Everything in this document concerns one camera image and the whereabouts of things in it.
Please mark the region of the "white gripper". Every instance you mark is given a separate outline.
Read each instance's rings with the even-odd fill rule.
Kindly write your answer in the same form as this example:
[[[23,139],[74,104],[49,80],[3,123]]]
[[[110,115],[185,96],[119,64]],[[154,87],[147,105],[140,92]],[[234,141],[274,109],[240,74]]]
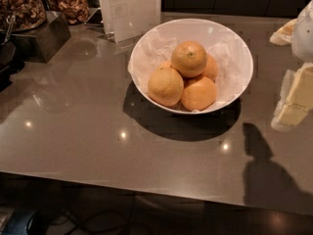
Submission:
[[[298,126],[313,110],[313,0],[275,31],[270,42],[276,45],[291,43],[292,52],[306,62],[297,70],[287,70],[281,87],[280,101],[274,111],[271,126],[288,132]]]

